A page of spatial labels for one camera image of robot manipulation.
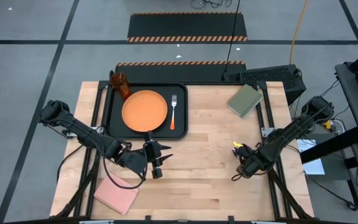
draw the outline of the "wooden table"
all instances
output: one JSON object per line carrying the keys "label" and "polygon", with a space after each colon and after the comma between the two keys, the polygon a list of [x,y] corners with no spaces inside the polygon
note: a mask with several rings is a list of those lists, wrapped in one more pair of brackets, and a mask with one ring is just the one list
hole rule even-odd
{"label": "wooden table", "polygon": [[[268,95],[276,128],[291,122],[281,82],[268,82]],[[90,125],[98,82],[83,82],[75,117]],[[140,187],[139,194],[127,215],[120,215],[98,200],[94,201],[92,218],[113,220],[274,220],[267,175],[253,176],[232,182],[238,159],[232,154],[233,142],[254,146],[261,141],[256,110],[241,119],[226,106],[226,102],[240,86],[187,86],[189,107],[188,134],[179,141],[161,141],[172,149],[163,151],[173,156],[161,167],[163,177],[153,180],[151,173]],[[104,97],[97,126],[103,113]],[[265,107],[262,103],[267,126]],[[133,149],[143,141],[131,141]],[[65,156],[79,146],[76,139],[69,140]],[[63,165],[50,214],[57,214],[78,188],[85,150],[77,152]],[[282,155],[287,187],[305,211],[313,216],[310,196],[297,152],[285,148]],[[108,169],[129,183],[139,178],[122,167],[108,164]],[[106,176],[99,168],[98,184]],[[277,188],[281,216],[285,216],[282,195]],[[81,214],[85,214],[85,193]]]}

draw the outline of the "pink book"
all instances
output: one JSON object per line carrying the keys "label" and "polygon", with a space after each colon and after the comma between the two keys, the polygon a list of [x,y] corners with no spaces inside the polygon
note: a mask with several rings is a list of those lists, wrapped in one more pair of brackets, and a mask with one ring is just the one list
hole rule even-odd
{"label": "pink book", "polygon": [[[121,186],[133,187],[133,185],[128,184],[113,174],[110,174],[110,176],[117,184]],[[102,183],[96,189],[94,197],[121,215],[125,215],[134,202],[138,192],[139,189],[121,189],[115,186],[109,177],[105,177]]]}

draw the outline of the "green book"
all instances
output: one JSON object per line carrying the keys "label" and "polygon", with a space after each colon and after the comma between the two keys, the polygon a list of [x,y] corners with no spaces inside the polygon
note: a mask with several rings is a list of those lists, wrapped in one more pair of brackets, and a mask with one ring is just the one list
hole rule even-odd
{"label": "green book", "polygon": [[245,118],[262,100],[263,95],[249,85],[244,85],[230,100],[227,105],[241,118]]}

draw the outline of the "white paper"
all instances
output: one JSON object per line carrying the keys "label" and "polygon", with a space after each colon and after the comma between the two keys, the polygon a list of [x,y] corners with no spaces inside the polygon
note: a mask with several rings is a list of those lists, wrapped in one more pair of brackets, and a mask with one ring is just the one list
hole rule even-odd
{"label": "white paper", "polygon": [[[298,149],[300,152],[304,152],[316,145],[315,140],[309,140],[309,139],[297,139],[296,142],[298,143]],[[303,164],[303,170],[305,170],[306,174],[309,175],[325,174],[323,164],[321,163],[321,159],[316,159],[314,161]]]}

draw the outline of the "floor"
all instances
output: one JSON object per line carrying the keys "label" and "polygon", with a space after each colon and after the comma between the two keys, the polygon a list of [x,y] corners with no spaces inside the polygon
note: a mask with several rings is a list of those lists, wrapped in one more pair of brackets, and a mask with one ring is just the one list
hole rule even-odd
{"label": "floor", "polygon": [[[236,5],[234,0],[229,8],[208,5],[202,11],[235,11]],[[230,59],[245,60],[247,68],[287,64],[288,43],[302,6],[299,0],[241,1],[250,41],[233,45]],[[356,26],[351,26],[344,8],[349,9]],[[0,41],[0,206],[5,195],[12,195],[4,200],[8,206],[5,222],[49,215],[66,142],[36,125],[34,111],[45,100],[63,100],[75,108],[80,83],[107,79],[118,62],[225,60],[229,50],[228,44],[63,45],[63,41],[125,40],[132,12],[195,10],[190,0],[0,0],[0,40],[23,40]],[[294,51],[294,63],[308,88],[301,107],[331,86],[335,65],[358,57],[358,0],[310,0],[298,40],[310,40],[297,44]],[[339,86],[326,99],[334,103],[336,111],[347,106]],[[347,128],[355,126],[349,110],[338,118]],[[22,172],[12,176],[15,166],[21,166],[19,157],[25,158]],[[345,181],[322,184],[351,199]],[[358,223],[358,212],[314,183],[308,187],[317,217]]]}

